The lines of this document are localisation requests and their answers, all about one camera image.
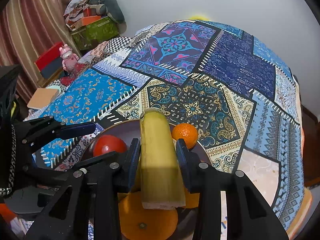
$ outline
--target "small orange fruit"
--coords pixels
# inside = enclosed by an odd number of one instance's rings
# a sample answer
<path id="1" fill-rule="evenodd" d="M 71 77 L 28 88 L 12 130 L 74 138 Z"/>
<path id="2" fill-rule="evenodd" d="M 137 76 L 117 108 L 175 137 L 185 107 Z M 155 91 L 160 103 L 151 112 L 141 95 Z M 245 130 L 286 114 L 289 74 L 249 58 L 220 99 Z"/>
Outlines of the small orange fruit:
<path id="1" fill-rule="evenodd" d="M 140 191 L 129 193 L 119 203 L 119 217 L 121 232 L 129 240 L 166 240 L 178 224 L 175 209 L 144 209 Z"/>
<path id="2" fill-rule="evenodd" d="M 184 139 L 188 149 L 196 145 L 198 140 L 197 129 L 189 123 L 180 123 L 172 130 L 172 138 L 175 140 Z"/>
<path id="3" fill-rule="evenodd" d="M 189 193 L 186 187 L 184 187 L 184 195 L 186 196 L 186 205 L 184 208 L 196 208 L 199 205 L 200 193 Z"/>

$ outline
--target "dark green pillow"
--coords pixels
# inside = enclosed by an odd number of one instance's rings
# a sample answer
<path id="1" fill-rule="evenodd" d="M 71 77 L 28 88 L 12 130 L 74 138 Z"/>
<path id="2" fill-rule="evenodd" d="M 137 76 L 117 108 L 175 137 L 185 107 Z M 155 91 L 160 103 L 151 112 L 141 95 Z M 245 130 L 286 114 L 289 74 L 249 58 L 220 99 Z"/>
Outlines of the dark green pillow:
<path id="1" fill-rule="evenodd" d="M 124 15 L 117 0 L 89 0 L 89 4 L 104 4 L 107 7 L 107 15 L 116 23 L 124 22 Z"/>

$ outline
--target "plate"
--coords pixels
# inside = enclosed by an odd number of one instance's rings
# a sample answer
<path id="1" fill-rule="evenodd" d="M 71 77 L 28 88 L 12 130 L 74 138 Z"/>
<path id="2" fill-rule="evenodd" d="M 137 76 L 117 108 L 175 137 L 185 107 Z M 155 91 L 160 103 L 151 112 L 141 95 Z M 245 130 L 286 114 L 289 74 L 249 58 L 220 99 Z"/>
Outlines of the plate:
<path id="1" fill-rule="evenodd" d="M 169 123 L 170 130 L 175 127 L 174 124 Z M 129 148 L 131 141 L 133 138 L 140 139 L 140 120 L 127 120 L 116 125 L 110 126 L 105 129 L 103 132 L 97 135 L 97 137 L 90 142 L 87 148 L 84 150 L 84 154 L 81 160 L 86 160 L 93 157 L 93 149 L 96 145 L 96 142 L 102 135 L 113 135 L 118 138 L 121 138 L 127 147 Z M 199 142 L 196 143 L 194 148 L 192 149 L 194 153 L 196 153 L 200 160 L 206 163 L 211 163 L 210 159 L 201 146 Z M 198 208 L 185 209 L 185 208 L 177 208 L 178 212 L 178 225 L 175 232 L 170 236 L 167 240 L 191 240 L 193 231 L 196 226 L 196 215 L 198 212 Z"/>

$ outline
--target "green storage box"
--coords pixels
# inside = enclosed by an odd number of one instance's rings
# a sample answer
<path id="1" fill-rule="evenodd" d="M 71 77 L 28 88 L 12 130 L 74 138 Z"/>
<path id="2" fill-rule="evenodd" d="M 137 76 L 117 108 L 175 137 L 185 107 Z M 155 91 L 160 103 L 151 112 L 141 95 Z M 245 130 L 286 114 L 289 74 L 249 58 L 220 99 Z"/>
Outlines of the green storage box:
<path id="1" fill-rule="evenodd" d="M 93 49 L 97 44 L 110 40 L 118 34 L 116 23 L 109 17 L 101 18 L 71 33 L 80 50 Z"/>

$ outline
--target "orange box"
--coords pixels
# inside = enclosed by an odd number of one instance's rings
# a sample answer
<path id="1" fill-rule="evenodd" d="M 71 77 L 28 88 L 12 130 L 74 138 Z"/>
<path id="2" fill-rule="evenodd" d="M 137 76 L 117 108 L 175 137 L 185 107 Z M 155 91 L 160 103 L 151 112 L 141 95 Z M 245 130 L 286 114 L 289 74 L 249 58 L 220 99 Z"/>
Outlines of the orange box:
<path id="1" fill-rule="evenodd" d="M 101 19 L 101 15 L 83 17 L 76 22 L 76 29 Z"/>

